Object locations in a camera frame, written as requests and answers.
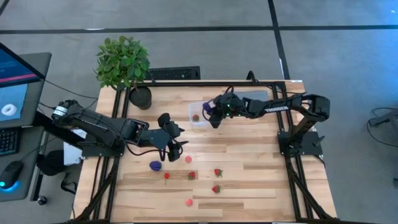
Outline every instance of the clear plastic container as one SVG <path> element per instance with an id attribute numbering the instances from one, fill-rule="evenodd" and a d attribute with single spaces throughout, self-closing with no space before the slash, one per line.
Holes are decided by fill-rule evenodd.
<path id="1" fill-rule="evenodd" d="M 200 101 L 196 103 L 191 103 L 188 105 L 188 113 L 189 113 L 189 122 L 191 122 L 192 125 L 198 128 L 204 128 L 207 126 L 210 126 L 210 122 L 208 122 L 202 115 L 202 109 L 203 109 L 203 104 L 206 103 L 206 101 Z M 194 121 L 193 120 L 193 115 L 198 115 L 199 116 L 199 121 Z"/>

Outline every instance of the small red ball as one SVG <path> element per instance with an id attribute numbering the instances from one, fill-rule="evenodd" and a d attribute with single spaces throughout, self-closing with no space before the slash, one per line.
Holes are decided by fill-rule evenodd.
<path id="1" fill-rule="evenodd" d="M 185 203 L 186 203 L 187 206 L 189 206 L 189 207 L 191 207 L 191 206 L 193 205 L 192 199 L 187 199 L 187 200 L 185 201 Z"/>
<path id="2" fill-rule="evenodd" d="M 187 157 L 185 158 L 185 162 L 186 162 L 186 163 L 191 163 L 191 162 L 192 162 L 192 157 L 187 156 Z"/>

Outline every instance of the purple grape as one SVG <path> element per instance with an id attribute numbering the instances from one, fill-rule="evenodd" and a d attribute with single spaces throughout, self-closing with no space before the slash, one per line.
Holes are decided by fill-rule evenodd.
<path id="1" fill-rule="evenodd" d="M 162 163 L 159 161 L 152 161 L 150 162 L 149 167 L 154 171 L 160 171 L 162 168 Z"/>

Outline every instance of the red strawberry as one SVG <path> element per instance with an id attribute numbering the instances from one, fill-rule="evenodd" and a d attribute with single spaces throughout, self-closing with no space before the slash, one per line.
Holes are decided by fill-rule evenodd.
<path id="1" fill-rule="evenodd" d="M 188 180 L 194 180 L 195 179 L 195 172 L 190 172 L 188 174 Z"/>
<path id="2" fill-rule="evenodd" d="M 223 170 L 214 169 L 214 173 L 216 174 L 217 177 L 222 177 L 223 176 Z"/>
<path id="3" fill-rule="evenodd" d="M 220 185 L 216 185 L 211 190 L 214 191 L 214 193 L 219 193 L 222 189 Z"/>
<path id="4" fill-rule="evenodd" d="M 166 181 L 167 181 L 167 179 L 170 177 L 170 174 L 169 173 L 165 173 L 164 174 L 164 185 L 166 185 Z"/>
<path id="5" fill-rule="evenodd" d="M 192 120 L 198 122 L 199 121 L 199 115 L 195 114 L 192 116 Z"/>

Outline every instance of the computer mouse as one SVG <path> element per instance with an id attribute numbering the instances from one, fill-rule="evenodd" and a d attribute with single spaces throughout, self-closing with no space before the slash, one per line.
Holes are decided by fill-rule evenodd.
<path id="1" fill-rule="evenodd" d="M 21 161 L 14 161 L 8 164 L 0 175 L 0 187 L 8 189 L 17 182 L 24 164 Z"/>

